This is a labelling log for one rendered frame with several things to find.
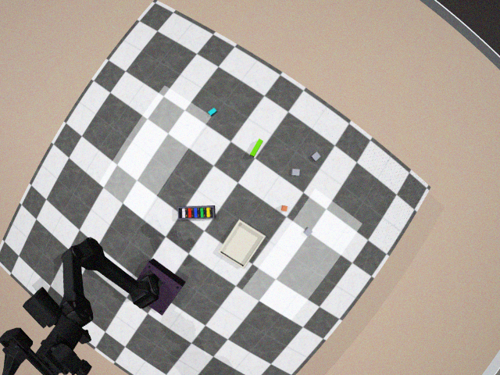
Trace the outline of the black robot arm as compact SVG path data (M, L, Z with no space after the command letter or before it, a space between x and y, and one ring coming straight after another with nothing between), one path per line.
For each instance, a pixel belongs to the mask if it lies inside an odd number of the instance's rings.
M115 263L105 257L102 246L92 237L80 244L70 247L62 254L64 295L60 306L41 287L23 307L39 323L43 329L55 325L51 333L63 336L74 348L77 343L88 343L91 336L82 327L93 320L90 302L84 296L81 268L97 270L114 284L130 294L133 303L145 308L159 299L159 287L162 281L149 271L135 280ZM52 355L61 364L63 375L88 375L92 366L84 359L79 359L65 341L60 338L50 344L44 351Z

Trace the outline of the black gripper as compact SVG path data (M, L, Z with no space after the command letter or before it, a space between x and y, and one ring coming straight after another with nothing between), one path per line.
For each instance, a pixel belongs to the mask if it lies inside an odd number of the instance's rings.
M33 341L20 328L13 328L6 331L0 337L0 343L4 346L5 353L4 368L2 375L14 375L21 363L27 359L42 375L58 375L63 373L63 367L52 356L44 353L45 349L52 343L62 338L72 351L72 345L61 335L50 333L45 340L42 340L41 347L34 353L31 350Z

